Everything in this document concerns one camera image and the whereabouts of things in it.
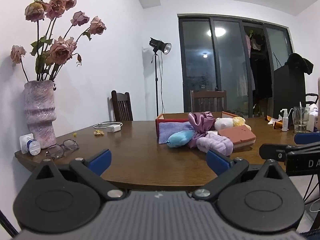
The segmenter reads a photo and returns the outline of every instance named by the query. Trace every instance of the cardboard box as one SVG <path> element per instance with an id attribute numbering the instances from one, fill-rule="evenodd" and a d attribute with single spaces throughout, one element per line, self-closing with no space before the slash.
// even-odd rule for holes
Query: cardboard box
<path id="1" fill-rule="evenodd" d="M 223 117 L 236 117 L 238 115 L 230 114 L 227 112 L 211 112 L 214 118 L 223 118 Z M 159 138 L 159 123 L 161 122 L 188 122 L 189 113 L 175 113 L 175 114 L 160 114 L 156 118 L 156 131 L 157 137 Z"/>

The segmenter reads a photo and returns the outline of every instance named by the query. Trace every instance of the purple satin scrunchie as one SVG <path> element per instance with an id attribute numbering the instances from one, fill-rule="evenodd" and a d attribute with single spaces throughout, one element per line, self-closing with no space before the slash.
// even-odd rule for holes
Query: purple satin scrunchie
<path id="1" fill-rule="evenodd" d="M 207 131 L 212 127 L 214 118 L 211 112 L 204 113 L 189 113 L 188 116 L 190 124 L 196 130 L 196 134 L 188 142 L 190 148 L 197 147 L 196 141 L 201 137 L 205 137 L 208 133 Z"/>

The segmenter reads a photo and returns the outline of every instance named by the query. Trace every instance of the brown sponge block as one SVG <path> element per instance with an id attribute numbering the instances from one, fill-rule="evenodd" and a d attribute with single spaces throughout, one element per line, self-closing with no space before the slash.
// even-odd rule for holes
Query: brown sponge block
<path id="1" fill-rule="evenodd" d="M 233 142 L 234 148 L 237 148 L 237 145 L 253 144 L 256 140 L 254 133 L 245 125 L 218 130 L 218 135 L 229 138 Z"/>

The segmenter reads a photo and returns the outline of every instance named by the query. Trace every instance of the eyeglass frame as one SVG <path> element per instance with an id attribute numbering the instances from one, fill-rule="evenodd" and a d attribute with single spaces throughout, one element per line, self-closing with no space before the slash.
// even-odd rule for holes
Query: eyeglass frame
<path id="1" fill-rule="evenodd" d="M 73 149 L 70 149 L 70 148 L 66 147 L 66 145 L 64 144 L 66 141 L 73 141 L 73 142 L 77 145 L 77 148 L 73 150 Z M 52 147 L 52 146 L 60 146 L 61 149 L 63 150 L 63 154 L 62 154 L 61 156 L 59 156 L 59 157 L 54 157 L 54 156 L 52 156 L 52 155 L 49 153 L 49 151 L 48 151 L 49 148 Z M 69 150 L 69 151 L 74 152 L 74 151 L 78 150 L 79 147 L 80 147 L 79 144 L 78 144 L 75 140 L 67 139 L 67 140 L 64 140 L 62 144 L 54 144 L 54 145 L 49 146 L 49 147 L 46 149 L 45 156 L 46 156 L 46 157 L 50 156 L 53 160 L 54 160 L 54 159 L 59 159 L 59 158 L 61 158 L 61 157 L 64 156 L 66 150 Z"/>

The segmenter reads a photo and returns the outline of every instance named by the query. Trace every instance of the eyeglasses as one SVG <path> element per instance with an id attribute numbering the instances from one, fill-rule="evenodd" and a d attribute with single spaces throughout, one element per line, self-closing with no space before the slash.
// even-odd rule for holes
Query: eyeglasses
<path id="1" fill-rule="evenodd" d="M 64 155 L 65 150 L 75 151 L 79 145 L 74 140 L 65 140 L 61 145 L 55 144 L 47 148 L 46 156 L 58 159 Z"/>

